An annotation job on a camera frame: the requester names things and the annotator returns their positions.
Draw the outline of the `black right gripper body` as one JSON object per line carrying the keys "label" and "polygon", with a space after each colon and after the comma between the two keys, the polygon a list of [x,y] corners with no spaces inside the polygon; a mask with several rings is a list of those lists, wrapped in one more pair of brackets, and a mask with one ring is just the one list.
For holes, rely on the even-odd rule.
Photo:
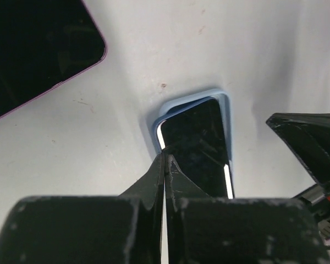
{"label": "black right gripper body", "polygon": [[294,198],[303,202],[313,215],[321,237],[330,240],[330,195],[325,195],[323,188],[315,184]]}

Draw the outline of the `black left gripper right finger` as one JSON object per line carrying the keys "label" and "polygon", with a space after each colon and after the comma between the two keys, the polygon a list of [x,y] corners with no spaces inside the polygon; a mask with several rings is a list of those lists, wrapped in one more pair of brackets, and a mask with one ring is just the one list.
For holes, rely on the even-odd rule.
{"label": "black left gripper right finger", "polygon": [[170,263],[330,263],[300,200],[209,196],[173,156],[165,180]]}

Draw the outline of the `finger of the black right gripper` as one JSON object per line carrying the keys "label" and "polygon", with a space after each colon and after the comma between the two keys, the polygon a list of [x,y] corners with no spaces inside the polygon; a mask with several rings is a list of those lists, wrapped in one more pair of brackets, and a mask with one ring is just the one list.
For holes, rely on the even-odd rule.
{"label": "finger of the black right gripper", "polygon": [[289,147],[311,178],[330,190],[330,113],[275,113],[266,124]]}

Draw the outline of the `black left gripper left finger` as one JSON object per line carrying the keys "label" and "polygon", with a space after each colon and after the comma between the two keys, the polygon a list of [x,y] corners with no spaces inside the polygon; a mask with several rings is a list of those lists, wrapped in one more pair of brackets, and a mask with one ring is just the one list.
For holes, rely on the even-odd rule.
{"label": "black left gripper left finger", "polygon": [[28,196],[0,231],[0,263],[160,263],[165,157],[118,196]]}

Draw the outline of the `blue-edged black phone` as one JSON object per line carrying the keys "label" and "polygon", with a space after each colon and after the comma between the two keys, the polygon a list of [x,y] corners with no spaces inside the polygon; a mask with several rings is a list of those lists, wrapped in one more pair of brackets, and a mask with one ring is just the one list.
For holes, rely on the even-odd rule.
{"label": "blue-edged black phone", "polygon": [[232,199],[229,148],[217,99],[205,97],[159,117],[153,124],[160,151],[212,197]]}

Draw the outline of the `purple-edged black phone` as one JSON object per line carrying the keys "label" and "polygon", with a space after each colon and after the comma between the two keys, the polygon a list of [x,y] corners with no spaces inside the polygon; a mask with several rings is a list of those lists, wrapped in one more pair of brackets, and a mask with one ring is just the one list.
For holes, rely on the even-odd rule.
{"label": "purple-edged black phone", "polygon": [[103,60],[83,1],[0,1],[0,117]]}

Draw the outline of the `light blue phone case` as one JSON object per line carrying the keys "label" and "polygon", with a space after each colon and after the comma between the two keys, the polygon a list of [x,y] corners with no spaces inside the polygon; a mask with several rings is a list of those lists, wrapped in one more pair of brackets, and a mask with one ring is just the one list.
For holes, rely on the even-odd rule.
{"label": "light blue phone case", "polygon": [[159,109],[157,118],[151,123],[150,134],[152,142],[155,146],[156,153],[160,153],[162,148],[161,144],[157,139],[157,126],[159,123],[166,119],[168,116],[181,113],[190,106],[202,101],[206,97],[212,97],[219,103],[221,109],[221,117],[225,134],[225,142],[227,144],[227,152],[229,162],[233,163],[233,140],[232,140],[232,108],[229,95],[222,89],[210,89],[201,91],[184,97],[176,98],[171,101],[164,103]]}

